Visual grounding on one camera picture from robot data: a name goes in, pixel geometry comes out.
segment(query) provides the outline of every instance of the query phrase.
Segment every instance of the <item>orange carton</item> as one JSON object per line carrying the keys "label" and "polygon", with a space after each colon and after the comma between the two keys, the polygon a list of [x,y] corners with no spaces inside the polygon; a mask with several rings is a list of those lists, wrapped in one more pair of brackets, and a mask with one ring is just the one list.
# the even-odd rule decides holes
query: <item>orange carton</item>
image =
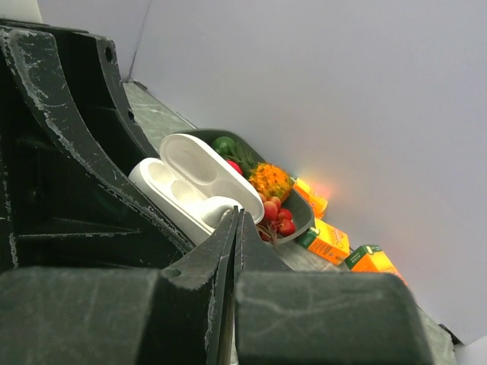
{"label": "orange carton", "polygon": [[358,247],[345,259],[345,264],[351,271],[388,272],[397,275],[404,281],[403,276],[397,271],[396,266],[389,260],[381,247],[377,245]]}
{"label": "orange carton", "polygon": [[295,179],[293,188],[311,205],[316,218],[321,219],[324,217],[326,206],[328,205],[326,199],[318,196],[308,184],[299,178]]}
{"label": "orange carton", "polygon": [[335,265],[341,264],[350,253],[347,234],[317,218],[314,225],[315,228],[310,228],[298,244]]}

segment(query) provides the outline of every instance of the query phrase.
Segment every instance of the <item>carton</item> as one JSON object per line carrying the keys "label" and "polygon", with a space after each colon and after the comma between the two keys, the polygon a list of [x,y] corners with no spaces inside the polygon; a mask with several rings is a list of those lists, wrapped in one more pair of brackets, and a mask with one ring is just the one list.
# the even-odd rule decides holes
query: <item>carton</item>
{"label": "carton", "polygon": [[298,241],[300,246],[339,265],[350,253],[349,236],[320,219]]}
{"label": "carton", "polygon": [[326,206],[328,205],[328,201],[325,198],[320,197],[308,184],[295,176],[293,188],[309,203],[316,218],[321,219],[324,217]]}
{"label": "carton", "polygon": [[345,264],[355,272],[387,272],[394,274],[404,281],[403,276],[397,271],[386,253],[377,245],[359,246],[349,257]]}

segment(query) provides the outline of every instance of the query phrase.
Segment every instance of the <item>white wall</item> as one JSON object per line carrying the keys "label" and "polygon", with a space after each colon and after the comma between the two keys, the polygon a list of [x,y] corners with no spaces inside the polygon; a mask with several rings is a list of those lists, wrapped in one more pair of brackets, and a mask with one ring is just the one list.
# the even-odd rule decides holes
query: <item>white wall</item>
{"label": "white wall", "polygon": [[133,77],[232,129],[385,248],[422,308],[487,334],[487,2],[154,0]]}
{"label": "white wall", "polygon": [[487,337],[469,344],[455,346],[458,365],[483,365],[487,359]]}
{"label": "white wall", "polygon": [[116,44],[122,78],[130,66],[151,0],[38,0],[44,23],[107,36]]}

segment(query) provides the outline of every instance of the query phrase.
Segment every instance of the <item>table surface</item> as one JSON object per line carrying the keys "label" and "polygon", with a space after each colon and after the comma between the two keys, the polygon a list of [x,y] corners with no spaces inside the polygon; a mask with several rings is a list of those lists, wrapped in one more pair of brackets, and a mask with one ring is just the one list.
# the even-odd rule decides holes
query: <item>table surface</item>
{"label": "table surface", "polygon": [[[163,103],[150,95],[143,87],[136,83],[124,84],[135,120],[142,127],[149,142],[158,150],[162,139],[174,132],[195,128],[181,115],[167,108]],[[314,255],[293,242],[280,245],[276,249],[277,255],[286,265],[295,271],[341,271],[347,268],[332,263]],[[457,359],[451,338],[426,313],[419,309],[419,316],[425,328],[428,343],[433,353],[434,363],[437,365],[456,365]],[[231,365],[238,364],[237,353],[232,351]]]}

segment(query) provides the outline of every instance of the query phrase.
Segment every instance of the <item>green bowl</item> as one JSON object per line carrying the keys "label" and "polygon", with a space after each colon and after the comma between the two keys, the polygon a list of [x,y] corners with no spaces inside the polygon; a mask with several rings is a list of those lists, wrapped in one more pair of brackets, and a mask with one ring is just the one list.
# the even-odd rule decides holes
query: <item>green bowl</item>
{"label": "green bowl", "polygon": [[[184,133],[187,135],[193,135],[205,143],[211,145],[212,142],[221,136],[227,136],[234,141],[239,142],[244,148],[252,152],[253,159],[258,162],[267,162],[260,154],[255,151],[243,138],[232,132],[225,131],[224,129],[190,129],[187,131],[181,131],[178,133]],[[292,240],[296,240],[299,236],[310,227],[314,227],[314,214],[313,209],[306,200],[294,189],[291,190],[288,198],[282,204],[283,208],[289,209],[292,213],[292,220],[296,226],[296,232],[287,237],[280,237],[277,239],[277,244],[283,244]]]}

